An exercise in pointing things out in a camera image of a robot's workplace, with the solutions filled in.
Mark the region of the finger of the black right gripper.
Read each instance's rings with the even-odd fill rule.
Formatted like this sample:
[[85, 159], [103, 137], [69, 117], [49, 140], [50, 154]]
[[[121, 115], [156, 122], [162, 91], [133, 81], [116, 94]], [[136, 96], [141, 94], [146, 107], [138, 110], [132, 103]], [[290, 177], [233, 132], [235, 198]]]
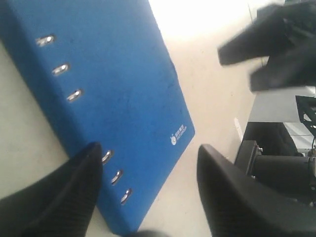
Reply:
[[256, 19], [241, 33], [218, 48], [220, 65], [227, 66], [246, 60], [278, 56], [293, 50], [285, 19], [293, 19], [298, 7], [262, 7]]
[[316, 43], [309, 41], [250, 75], [250, 90], [316, 85]]

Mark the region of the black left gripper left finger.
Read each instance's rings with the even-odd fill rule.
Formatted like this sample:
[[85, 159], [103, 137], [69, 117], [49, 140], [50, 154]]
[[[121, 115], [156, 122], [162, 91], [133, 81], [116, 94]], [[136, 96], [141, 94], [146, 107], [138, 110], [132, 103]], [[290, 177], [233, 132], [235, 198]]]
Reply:
[[2, 237], [83, 237], [102, 180], [102, 147], [89, 143], [58, 169], [0, 200]]

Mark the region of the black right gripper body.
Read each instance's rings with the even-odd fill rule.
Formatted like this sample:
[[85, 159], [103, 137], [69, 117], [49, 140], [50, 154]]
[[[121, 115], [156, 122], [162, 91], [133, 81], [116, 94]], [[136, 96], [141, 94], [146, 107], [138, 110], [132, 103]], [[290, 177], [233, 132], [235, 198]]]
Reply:
[[[286, 3], [283, 7], [299, 8], [299, 12], [294, 15], [293, 19], [284, 20], [288, 28], [287, 35], [296, 45], [294, 49], [309, 41], [316, 42], [316, 2], [314, 0], [304, 0]], [[281, 55], [270, 57], [268, 63], [273, 62]]]

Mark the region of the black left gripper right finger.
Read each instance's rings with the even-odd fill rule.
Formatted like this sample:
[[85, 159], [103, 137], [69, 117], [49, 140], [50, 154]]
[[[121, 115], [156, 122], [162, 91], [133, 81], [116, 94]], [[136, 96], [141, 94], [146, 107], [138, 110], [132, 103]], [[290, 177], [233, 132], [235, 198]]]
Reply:
[[214, 147], [197, 156], [200, 200], [213, 237], [314, 237], [316, 210], [246, 176]]

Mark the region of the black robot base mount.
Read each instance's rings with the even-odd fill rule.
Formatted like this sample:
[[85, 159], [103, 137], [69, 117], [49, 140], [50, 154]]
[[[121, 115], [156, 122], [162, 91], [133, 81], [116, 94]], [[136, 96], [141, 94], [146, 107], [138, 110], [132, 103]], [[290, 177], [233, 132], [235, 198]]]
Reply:
[[234, 164], [277, 193], [315, 207], [316, 157], [298, 152], [283, 123], [248, 122]]

